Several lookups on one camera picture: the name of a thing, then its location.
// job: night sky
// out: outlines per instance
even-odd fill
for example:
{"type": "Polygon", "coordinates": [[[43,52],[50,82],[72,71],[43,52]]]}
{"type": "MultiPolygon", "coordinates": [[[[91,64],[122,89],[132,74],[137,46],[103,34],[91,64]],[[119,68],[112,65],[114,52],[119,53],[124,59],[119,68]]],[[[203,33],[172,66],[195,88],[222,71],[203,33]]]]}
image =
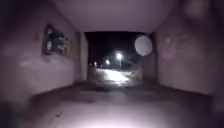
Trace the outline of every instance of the night sky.
{"type": "Polygon", "coordinates": [[[121,51],[126,59],[137,61],[139,56],[135,51],[134,41],[141,33],[135,32],[88,32],[89,62],[102,63],[115,51],[121,51]]]}

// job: concrete wall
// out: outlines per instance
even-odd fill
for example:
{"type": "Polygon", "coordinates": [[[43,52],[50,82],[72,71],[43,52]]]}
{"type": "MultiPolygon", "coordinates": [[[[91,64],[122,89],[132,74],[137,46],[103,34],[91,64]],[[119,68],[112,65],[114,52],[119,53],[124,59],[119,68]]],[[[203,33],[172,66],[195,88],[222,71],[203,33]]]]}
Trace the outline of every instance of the concrete wall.
{"type": "Polygon", "coordinates": [[[80,44],[77,30],[47,1],[20,3],[1,39],[0,90],[4,99],[30,95],[72,84],[80,79],[80,44]],[[73,56],[42,55],[47,24],[73,39],[73,56]]]}
{"type": "Polygon", "coordinates": [[[184,91],[213,94],[219,60],[209,5],[201,0],[189,3],[156,30],[159,82],[184,91]]]}

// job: tunnel floor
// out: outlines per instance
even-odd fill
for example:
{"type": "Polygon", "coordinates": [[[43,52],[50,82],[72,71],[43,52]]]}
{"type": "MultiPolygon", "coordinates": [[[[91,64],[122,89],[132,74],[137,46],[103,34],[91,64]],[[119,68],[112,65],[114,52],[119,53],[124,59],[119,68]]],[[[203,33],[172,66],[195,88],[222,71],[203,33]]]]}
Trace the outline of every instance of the tunnel floor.
{"type": "Polygon", "coordinates": [[[84,82],[32,98],[25,128],[198,128],[211,97],[152,83],[110,88],[84,82]]]}

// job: tunnel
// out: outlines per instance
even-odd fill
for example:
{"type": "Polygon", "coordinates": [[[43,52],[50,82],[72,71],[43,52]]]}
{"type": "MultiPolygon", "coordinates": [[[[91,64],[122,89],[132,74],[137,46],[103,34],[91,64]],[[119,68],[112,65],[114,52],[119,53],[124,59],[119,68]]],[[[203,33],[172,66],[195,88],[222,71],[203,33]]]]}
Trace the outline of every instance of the tunnel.
{"type": "Polygon", "coordinates": [[[0,126],[224,127],[221,0],[0,2],[0,126]]]}

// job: graffiti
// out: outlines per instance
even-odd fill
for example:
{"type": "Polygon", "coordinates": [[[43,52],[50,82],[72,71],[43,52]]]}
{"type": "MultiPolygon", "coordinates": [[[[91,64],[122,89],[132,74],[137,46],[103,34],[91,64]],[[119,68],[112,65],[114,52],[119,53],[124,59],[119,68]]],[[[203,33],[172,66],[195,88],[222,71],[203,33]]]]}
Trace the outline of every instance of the graffiti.
{"type": "Polygon", "coordinates": [[[42,53],[52,55],[53,53],[68,56],[72,41],[69,40],[61,31],[55,29],[52,25],[45,28],[42,53]]]}

